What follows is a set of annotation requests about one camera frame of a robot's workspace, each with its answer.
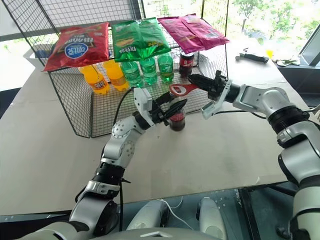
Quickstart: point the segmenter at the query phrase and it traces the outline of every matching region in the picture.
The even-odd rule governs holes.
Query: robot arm
[[[178,101],[167,111],[161,105],[173,100],[167,92],[153,100],[146,89],[134,89],[138,111],[119,120],[112,128],[95,175],[88,182],[73,208],[68,222],[55,222],[24,236],[23,240],[87,240],[105,235],[112,227],[117,204],[113,201],[123,181],[126,167],[135,151],[138,138],[148,128],[164,122],[181,110],[187,100]]]
[[[287,179],[299,186],[290,221],[292,237],[320,239],[320,130],[308,120],[310,115],[291,103],[286,92],[278,87],[237,86],[219,71],[215,79],[195,74],[189,80],[212,99],[201,109],[205,119],[216,114],[224,101],[247,112],[265,114],[277,133],[278,144],[284,148],[278,156],[279,165]]]

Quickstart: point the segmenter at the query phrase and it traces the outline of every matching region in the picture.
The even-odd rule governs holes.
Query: green soda bottle
[[[160,76],[164,83],[172,83],[174,79],[174,61],[169,53],[158,57]]]
[[[144,86],[144,82],[140,76],[138,64],[135,61],[122,62],[121,70],[125,79],[130,84],[130,87],[141,88]]]
[[[156,61],[153,57],[140,61],[143,79],[147,84],[152,85],[157,82]]]

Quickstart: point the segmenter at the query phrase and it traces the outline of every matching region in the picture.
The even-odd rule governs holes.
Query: white cable
[[[184,196],[181,196],[181,201],[179,202],[179,204],[177,206],[172,206],[171,208],[176,209],[176,208],[180,207],[180,205],[182,204],[183,201],[184,201]]]
[[[172,214],[176,219],[178,219],[178,220],[180,220],[181,222],[183,222],[183,223],[184,223],[185,225],[187,225],[191,230],[194,230],[185,220],[183,220],[183,219],[181,219],[180,217],[178,217],[178,216],[174,213],[174,211],[172,211],[172,209],[171,209],[171,207],[170,207],[170,205],[169,205],[169,203],[168,203],[167,201],[165,201],[165,200],[163,200],[163,199],[157,199],[157,200],[158,200],[158,201],[161,201],[161,202],[164,202],[164,203],[168,206],[171,214]]]

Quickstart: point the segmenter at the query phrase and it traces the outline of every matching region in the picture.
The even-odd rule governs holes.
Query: table
[[[228,68],[235,83],[283,88],[308,108],[271,61],[236,62],[233,56]],[[239,73],[243,69],[251,71]],[[225,103],[222,110],[231,109]],[[109,139],[76,136],[49,76],[37,70],[0,119],[0,136],[0,215],[72,209]],[[268,122],[250,113],[209,120],[193,113],[181,132],[160,124],[139,139],[124,174],[132,182],[123,185],[124,202],[285,181],[277,161],[281,150]]]

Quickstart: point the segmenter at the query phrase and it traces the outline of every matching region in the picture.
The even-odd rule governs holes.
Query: pink snack bag
[[[195,14],[162,17],[158,21],[186,53],[209,50],[229,40]]]

